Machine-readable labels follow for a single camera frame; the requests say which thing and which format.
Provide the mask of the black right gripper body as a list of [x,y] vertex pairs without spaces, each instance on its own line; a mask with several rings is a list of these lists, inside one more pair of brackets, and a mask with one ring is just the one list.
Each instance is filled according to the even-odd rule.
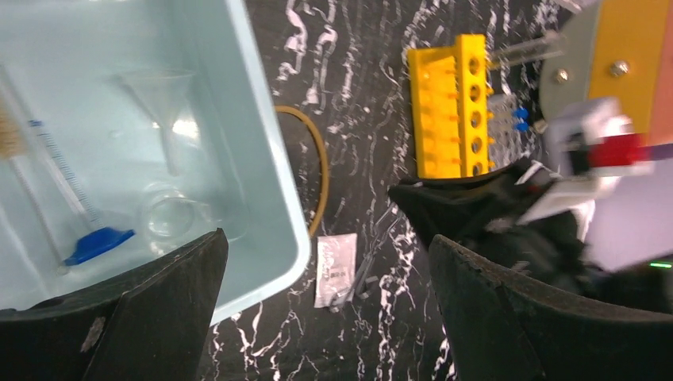
[[388,195],[425,248],[441,235],[572,294],[641,310],[671,310],[671,271],[649,264],[607,271],[590,260],[584,206],[519,221],[551,193],[557,177],[541,163],[521,159],[472,178],[403,179]]

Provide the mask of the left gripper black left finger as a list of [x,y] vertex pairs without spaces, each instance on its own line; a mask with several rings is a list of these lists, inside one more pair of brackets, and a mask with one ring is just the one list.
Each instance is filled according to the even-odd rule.
[[228,249],[217,229],[95,285],[3,310],[2,379],[197,379]]

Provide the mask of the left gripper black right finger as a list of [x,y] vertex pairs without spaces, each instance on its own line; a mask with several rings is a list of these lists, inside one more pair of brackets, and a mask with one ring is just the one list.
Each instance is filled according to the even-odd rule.
[[669,380],[672,317],[572,294],[437,235],[432,285],[461,380]]

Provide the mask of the blue round cap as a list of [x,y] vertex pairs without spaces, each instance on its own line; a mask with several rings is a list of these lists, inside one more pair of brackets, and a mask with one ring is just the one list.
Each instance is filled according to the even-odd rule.
[[134,237],[136,232],[132,229],[116,229],[103,223],[100,214],[91,204],[76,174],[44,123],[31,119],[28,121],[28,128],[35,136],[40,154],[45,160],[57,189],[71,210],[83,222],[87,231],[75,242],[73,253],[63,261],[63,264],[68,267],[83,264],[119,247]]

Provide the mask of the clear glass beaker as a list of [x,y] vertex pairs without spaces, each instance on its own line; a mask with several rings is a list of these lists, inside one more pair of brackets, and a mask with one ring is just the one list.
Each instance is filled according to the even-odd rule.
[[212,220],[207,204],[168,183],[155,183],[145,189],[138,224],[149,241],[168,244],[196,237]]

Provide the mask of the white packet with clips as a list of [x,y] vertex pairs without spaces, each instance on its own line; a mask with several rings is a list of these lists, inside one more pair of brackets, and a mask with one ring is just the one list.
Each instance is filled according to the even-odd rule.
[[356,233],[318,237],[315,308],[338,311],[352,300],[356,249]]

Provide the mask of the teal plastic bin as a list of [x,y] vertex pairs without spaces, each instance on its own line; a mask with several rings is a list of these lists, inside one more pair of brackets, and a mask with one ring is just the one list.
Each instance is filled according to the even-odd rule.
[[[194,73],[174,124],[179,175],[159,126],[121,73]],[[63,264],[87,233],[57,189],[28,121],[44,123],[103,223],[136,235]],[[145,189],[168,183],[210,208],[207,231],[149,241]],[[221,229],[229,259],[212,321],[287,289],[310,238],[242,1],[4,1],[1,4],[1,307],[25,310],[144,265]]]

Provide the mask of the clear plastic funnel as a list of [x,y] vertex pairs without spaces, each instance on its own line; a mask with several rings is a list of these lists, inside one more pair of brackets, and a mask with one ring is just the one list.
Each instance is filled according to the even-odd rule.
[[120,74],[140,108],[159,126],[167,172],[179,175],[174,124],[185,108],[194,73],[184,69],[145,69]]

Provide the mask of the large clear glass test tube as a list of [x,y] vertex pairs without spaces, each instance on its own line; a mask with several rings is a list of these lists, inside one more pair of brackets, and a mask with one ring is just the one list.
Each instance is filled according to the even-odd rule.
[[542,37],[489,52],[488,66],[496,70],[561,56],[565,53],[566,41],[562,33],[549,31]]

